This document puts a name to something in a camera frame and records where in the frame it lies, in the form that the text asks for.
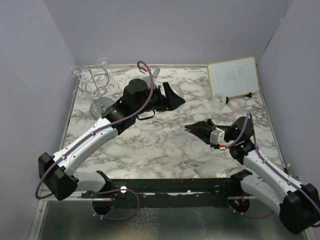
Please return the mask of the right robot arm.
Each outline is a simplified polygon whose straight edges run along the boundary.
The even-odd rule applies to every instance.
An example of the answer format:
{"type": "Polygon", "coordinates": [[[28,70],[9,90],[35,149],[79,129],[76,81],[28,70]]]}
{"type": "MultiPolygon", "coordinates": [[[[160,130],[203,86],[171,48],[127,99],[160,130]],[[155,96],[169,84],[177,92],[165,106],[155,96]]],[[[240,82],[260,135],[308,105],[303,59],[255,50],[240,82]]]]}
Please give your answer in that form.
{"type": "Polygon", "coordinates": [[[187,131],[214,149],[225,148],[233,159],[249,168],[249,174],[230,182],[229,189],[240,196],[256,197],[278,215],[292,234],[320,226],[320,197],[311,183],[302,184],[277,167],[257,146],[252,114],[232,125],[216,125],[211,119],[185,125],[187,131]]]}

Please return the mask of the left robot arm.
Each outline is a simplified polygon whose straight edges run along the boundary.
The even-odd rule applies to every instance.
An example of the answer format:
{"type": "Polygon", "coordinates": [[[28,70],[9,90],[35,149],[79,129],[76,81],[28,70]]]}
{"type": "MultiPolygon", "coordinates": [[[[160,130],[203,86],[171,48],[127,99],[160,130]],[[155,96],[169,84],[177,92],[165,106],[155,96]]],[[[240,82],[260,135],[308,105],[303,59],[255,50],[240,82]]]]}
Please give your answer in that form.
{"type": "Polygon", "coordinates": [[[109,178],[102,172],[79,172],[78,167],[97,149],[135,124],[144,112],[174,111],[185,103],[168,82],[151,90],[142,79],[132,79],[122,97],[109,106],[97,122],[81,137],[60,151],[38,158],[39,176],[59,201],[74,192],[90,191],[103,198],[111,190],[109,178]]]}

